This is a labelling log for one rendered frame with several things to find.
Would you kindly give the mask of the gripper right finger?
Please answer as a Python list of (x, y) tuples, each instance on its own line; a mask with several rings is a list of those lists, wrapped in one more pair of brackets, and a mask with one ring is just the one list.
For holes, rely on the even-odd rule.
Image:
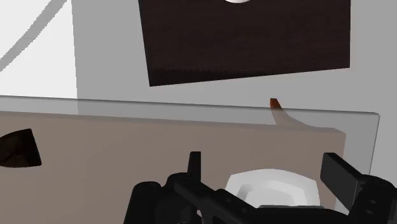
[(347, 224), (397, 224), (397, 187), (362, 174), (336, 153), (325, 153), (321, 181), (349, 211)]

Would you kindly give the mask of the dark robot stand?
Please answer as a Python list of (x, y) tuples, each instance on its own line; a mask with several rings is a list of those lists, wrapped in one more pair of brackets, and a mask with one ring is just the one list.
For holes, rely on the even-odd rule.
[(351, 0), (138, 0), (151, 86), (350, 66)]

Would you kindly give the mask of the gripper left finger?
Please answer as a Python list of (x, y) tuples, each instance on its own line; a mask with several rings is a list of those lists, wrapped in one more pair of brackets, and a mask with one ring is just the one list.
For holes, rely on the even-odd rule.
[(201, 152), (192, 151), (186, 172), (164, 186), (144, 181), (133, 187), (123, 224), (259, 224), (253, 206), (224, 189), (201, 182)]

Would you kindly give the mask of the white bowl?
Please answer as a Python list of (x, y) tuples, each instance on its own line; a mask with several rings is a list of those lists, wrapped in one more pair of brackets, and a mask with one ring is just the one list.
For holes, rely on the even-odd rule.
[(281, 169), (258, 169), (233, 174), (225, 190), (255, 208), (321, 205), (315, 180)]

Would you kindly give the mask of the brown table with glass top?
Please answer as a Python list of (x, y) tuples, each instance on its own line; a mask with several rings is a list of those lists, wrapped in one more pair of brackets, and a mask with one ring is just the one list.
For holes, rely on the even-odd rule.
[(321, 206), (345, 208), (320, 181), (334, 152), (368, 174), (374, 112), (0, 96), (0, 136), (31, 129), (42, 165), (0, 168), (0, 224), (122, 224), (135, 184), (165, 183), (202, 154), (202, 181), (281, 169), (313, 179)]

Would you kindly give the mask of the black angular object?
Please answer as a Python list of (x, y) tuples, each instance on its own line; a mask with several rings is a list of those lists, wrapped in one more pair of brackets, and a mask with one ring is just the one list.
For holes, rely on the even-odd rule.
[(42, 165), (31, 129), (11, 132), (0, 137), (0, 167), (23, 168)]

